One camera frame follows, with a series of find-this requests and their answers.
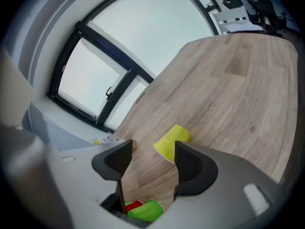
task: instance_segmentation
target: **green object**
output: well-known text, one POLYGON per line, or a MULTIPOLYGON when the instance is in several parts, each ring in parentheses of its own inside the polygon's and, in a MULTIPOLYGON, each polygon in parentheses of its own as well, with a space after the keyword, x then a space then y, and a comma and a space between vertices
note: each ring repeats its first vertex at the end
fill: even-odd
POLYGON ((190 133, 182 126, 174 125, 157 143, 156 151, 171 163, 175 163, 175 141, 187 142, 190 133))
POLYGON ((154 200, 148 200, 146 204, 130 210, 128 212, 128 216, 131 218, 137 218, 146 221, 155 221, 163 213, 164 211, 158 202, 154 200))

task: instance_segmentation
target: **window frame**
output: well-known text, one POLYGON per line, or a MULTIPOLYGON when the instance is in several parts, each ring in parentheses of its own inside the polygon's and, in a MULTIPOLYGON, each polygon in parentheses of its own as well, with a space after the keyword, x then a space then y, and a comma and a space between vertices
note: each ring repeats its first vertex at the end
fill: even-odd
MULTIPOLYGON (((82 20, 76 23, 74 31, 68 38, 65 43, 59 57, 55 63, 55 67, 52 73, 51 82, 49 86, 49 90, 47 92, 47 96, 53 100, 58 106, 60 106, 63 110, 77 117, 78 119, 86 122, 87 124, 100 129, 104 132, 114 133, 115 130, 105 126, 105 122, 115 105, 122 97, 124 92, 127 90, 129 85, 133 82, 133 80, 140 76, 142 77, 148 84, 150 84, 154 79, 143 69, 141 68, 134 60, 132 60, 128 55, 126 55, 120 48, 115 46, 109 40, 104 38, 98 32, 90 28, 87 23, 91 21, 94 17, 96 17, 99 13, 101 13, 105 8, 107 8, 112 3, 117 0, 105 0, 101 4, 99 4, 96 8, 94 8, 88 15, 82 20), (71 53, 73 52, 76 44, 84 38, 89 43, 97 47, 103 53, 108 55, 114 61, 116 61, 121 67, 127 70, 125 76, 121 79, 119 84, 116 86, 112 94, 109 96, 104 108, 102 109, 98 118, 91 116, 90 114, 84 112, 79 109, 77 106, 68 102, 64 98, 58 95, 59 86, 61 83, 61 78, 65 69, 65 66, 69 60, 71 53)), ((197 8, 201 11, 207 22, 209 23, 214 35, 219 35, 215 24, 213 23, 209 11, 217 9, 221 11, 218 4, 215 0, 211 0, 213 5, 205 8, 199 0, 191 0, 197 8)))

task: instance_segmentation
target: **window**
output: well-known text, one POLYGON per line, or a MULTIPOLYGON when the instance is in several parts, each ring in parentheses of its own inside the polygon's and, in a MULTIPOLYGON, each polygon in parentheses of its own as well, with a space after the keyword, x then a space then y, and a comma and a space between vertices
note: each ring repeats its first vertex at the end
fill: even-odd
POLYGON ((64 68, 58 95, 97 118, 127 71, 84 38, 76 44, 64 68))
POLYGON ((113 133, 185 44, 218 34, 218 11, 214 0, 107 0, 75 25, 48 96, 113 133))

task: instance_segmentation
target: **yellow cup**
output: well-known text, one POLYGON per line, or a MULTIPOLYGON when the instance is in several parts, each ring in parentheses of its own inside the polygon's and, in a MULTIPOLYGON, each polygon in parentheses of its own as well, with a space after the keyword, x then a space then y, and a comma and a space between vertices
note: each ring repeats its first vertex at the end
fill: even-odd
POLYGON ((187 142, 190 133, 179 125, 174 125, 153 147, 171 163, 175 163, 175 141, 187 142))

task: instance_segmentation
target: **wood grain surface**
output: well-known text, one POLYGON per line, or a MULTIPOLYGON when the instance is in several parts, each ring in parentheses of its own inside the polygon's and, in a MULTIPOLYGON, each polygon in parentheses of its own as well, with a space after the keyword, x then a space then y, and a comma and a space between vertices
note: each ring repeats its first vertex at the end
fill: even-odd
POLYGON ((185 45, 135 102, 117 129, 137 150, 122 188, 125 201, 173 203, 178 171, 154 149, 174 124, 191 142, 241 156, 279 181, 297 117, 297 52, 280 38, 231 34, 185 45))

